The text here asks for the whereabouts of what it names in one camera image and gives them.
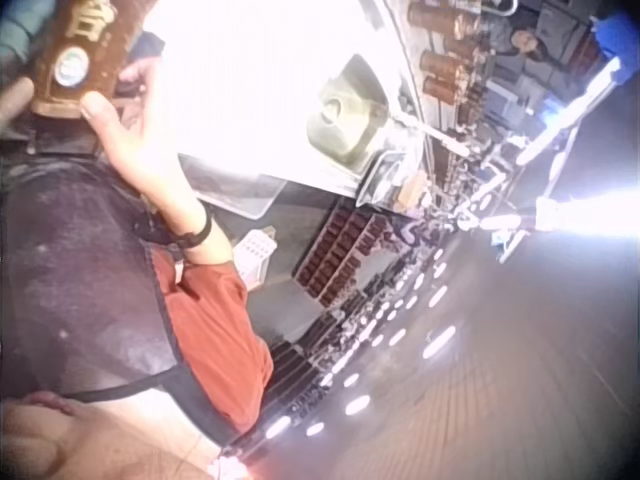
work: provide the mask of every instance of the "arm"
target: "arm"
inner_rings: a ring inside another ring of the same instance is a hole
[[[126,129],[109,101],[97,92],[82,99],[82,112],[98,134],[109,162],[118,173],[158,209],[177,234],[201,232],[206,211],[182,171],[170,140],[169,114],[162,102],[165,85],[157,59],[136,62],[122,71],[120,80],[145,86],[140,122]],[[233,260],[229,240],[213,222],[207,239],[185,251],[192,264],[218,265]]]

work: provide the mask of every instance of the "orange shirt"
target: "orange shirt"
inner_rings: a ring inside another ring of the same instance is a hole
[[[185,263],[176,285],[171,256],[153,249],[152,259],[185,361],[216,409],[246,432],[258,419],[273,362],[251,328],[244,283],[232,263]]]

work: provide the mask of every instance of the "wrist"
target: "wrist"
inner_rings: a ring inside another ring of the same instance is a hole
[[[155,205],[176,235],[201,232],[207,223],[208,213],[193,192]]]

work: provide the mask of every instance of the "counter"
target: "counter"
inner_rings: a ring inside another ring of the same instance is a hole
[[[410,85],[383,0],[161,0],[145,29],[163,38],[181,153],[234,175],[269,175],[354,197],[363,175],[309,144],[317,96],[359,54],[389,107]]]

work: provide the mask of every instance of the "stainless steel sink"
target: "stainless steel sink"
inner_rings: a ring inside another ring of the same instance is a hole
[[[366,170],[376,134],[387,123],[389,104],[371,67],[354,55],[341,74],[328,81],[317,111],[307,121],[309,142],[355,174]]]

